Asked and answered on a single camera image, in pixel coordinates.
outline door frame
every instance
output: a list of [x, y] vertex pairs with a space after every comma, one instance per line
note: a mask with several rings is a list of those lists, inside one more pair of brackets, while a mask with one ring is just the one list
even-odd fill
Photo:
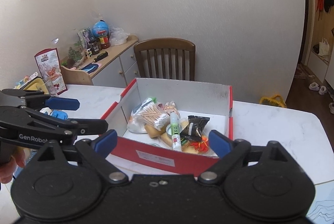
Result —
[[305, 46], [302, 56], [302, 64], [307, 65], [311, 46], [312, 46], [312, 37], [313, 37], [313, 28], [314, 28], [314, 16], [315, 16], [315, 0], [309, 0], [309, 13], [308, 13], [308, 22], [306, 27], [306, 39]]

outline yellow plastic basket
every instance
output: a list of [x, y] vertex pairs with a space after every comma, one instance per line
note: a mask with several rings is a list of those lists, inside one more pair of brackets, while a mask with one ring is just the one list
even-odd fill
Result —
[[271, 98], [262, 97], [260, 100], [260, 104], [287, 108], [287, 105], [285, 104], [285, 101], [283, 100], [281, 95], [274, 95]]

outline box label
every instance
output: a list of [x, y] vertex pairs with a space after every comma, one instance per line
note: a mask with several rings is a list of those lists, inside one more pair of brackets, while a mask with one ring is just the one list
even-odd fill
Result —
[[139, 151], [139, 150], [136, 150], [136, 152], [138, 154], [138, 157], [141, 158], [141, 159], [145, 159], [145, 160], [155, 162], [155, 163], [159, 163], [159, 164], [169, 165], [170, 167], [175, 167], [175, 163], [174, 163], [173, 159], [158, 156], [158, 155], [154, 155], [154, 154], [149, 154], [149, 153], [142, 152], [142, 151]]

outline human hand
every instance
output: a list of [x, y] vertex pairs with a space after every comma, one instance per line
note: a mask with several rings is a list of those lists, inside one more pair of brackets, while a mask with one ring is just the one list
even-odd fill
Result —
[[22, 168], [25, 166], [25, 153], [21, 148], [18, 148], [14, 152], [11, 160], [7, 164], [0, 166], [0, 182], [9, 183], [13, 178], [13, 173], [17, 166]]

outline black snack packet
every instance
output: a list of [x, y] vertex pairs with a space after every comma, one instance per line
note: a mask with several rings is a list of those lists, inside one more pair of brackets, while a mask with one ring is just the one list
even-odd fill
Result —
[[188, 116], [189, 124], [180, 133], [181, 138], [191, 142], [201, 142], [202, 131], [209, 120], [209, 117]]

